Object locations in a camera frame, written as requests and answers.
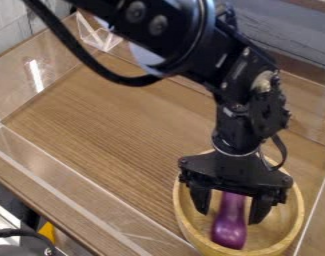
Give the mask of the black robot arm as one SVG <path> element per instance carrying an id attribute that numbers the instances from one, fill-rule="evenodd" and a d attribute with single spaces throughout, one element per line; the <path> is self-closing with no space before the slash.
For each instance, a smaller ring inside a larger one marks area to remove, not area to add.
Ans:
<path id="1" fill-rule="evenodd" d="M 140 86 L 174 75 L 202 85 L 217 105 L 213 152 L 179 160 L 179 181 L 199 213 L 215 190 L 251 199 L 249 221 L 283 203 L 293 179 L 270 165 L 261 145 L 286 128 L 290 112 L 271 56 L 246 38 L 235 13 L 214 0 L 68 0 L 126 39 L 147 74 L 118 77 Z"/>

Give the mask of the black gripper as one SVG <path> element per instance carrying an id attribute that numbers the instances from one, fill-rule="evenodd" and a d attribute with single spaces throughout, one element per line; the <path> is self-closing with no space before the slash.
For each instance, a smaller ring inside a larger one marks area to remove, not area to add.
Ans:
<path id="1" fill-rule="evenodd" d="M 197 211 L 206 215 L 210 207 L 211 191 L 219 190 L 253 198 L 249 224 L 259 224 L 274 204 L 286 203 L 293 178 L 255 154 L 230 157 L 217 151 L 183 156 L 178 160 L 181 182 L 190 189 L 190 197 Z"/>

